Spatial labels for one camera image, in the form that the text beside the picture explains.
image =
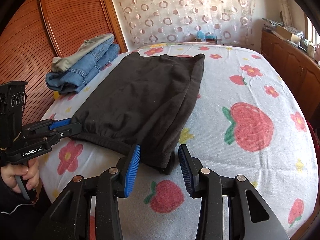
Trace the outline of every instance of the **beige folded garment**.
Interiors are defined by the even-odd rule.
[[[92,39],[85,40],[78,51],[69,57],[54,57],[51,64],[52,72],[65,72],[78,62],[84,55],[98,47],[101,43],[113,37],[112,33],[98,35]]]

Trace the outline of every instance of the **white cord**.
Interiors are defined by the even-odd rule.
[[[16,206],[16,208],[12,212],[8,213],[8,212],[5,212],[5,211],[1,211],[1,214],[11,215],[13,212],[15,212],[17,210],[17,208],[19,206],[25,206],[25,205],[33,205],[33,204],[31,204],[31,203],[30,204],[20,204],[20,205]]]

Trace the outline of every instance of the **slatted wood panel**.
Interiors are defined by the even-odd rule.
[[[55,54],[45,32],[37,0],[26,0],[0,36],[0,84],[28,81],[23,123],[40,120],[53,102],[46,87]]]
[[[100,0],[42,0],[53,35],[64,57],[77,51],[82,42],[109,33]]]

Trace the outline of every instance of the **white bedspread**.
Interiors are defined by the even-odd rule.
[[[301,109],[280,76],[248,49],[200,43],[151,47],[138,51],[143,56],[205,54],[197,103],[179,144],[187,144],[192,156],[219,175],[245,175],[292,236],[313,212],[318,167]],[[120,54],[81,93],[55,101],[43,119],[72,117],[128,54]],[[39,158],[50,200],[75,175],[97,176],[119,157],[90,143],[62,139]],[[176,162],[169,176],[140,164],[132,194],[118,201],[125,240],[195,239],[201,200],[189,197]],[[224,199],[224,239],[229,239],[226,203]]]

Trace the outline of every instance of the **human hand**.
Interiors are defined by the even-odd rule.
[[[4,183],[16,193],[21,193],[21,190],[15,179],[15,175],[22,176],[23,180],[28,180],[27,190],[36,188],[39,184],[39,162],[37,158],[28,161],[28,166],[8,164],[1,167],[1,177]]]

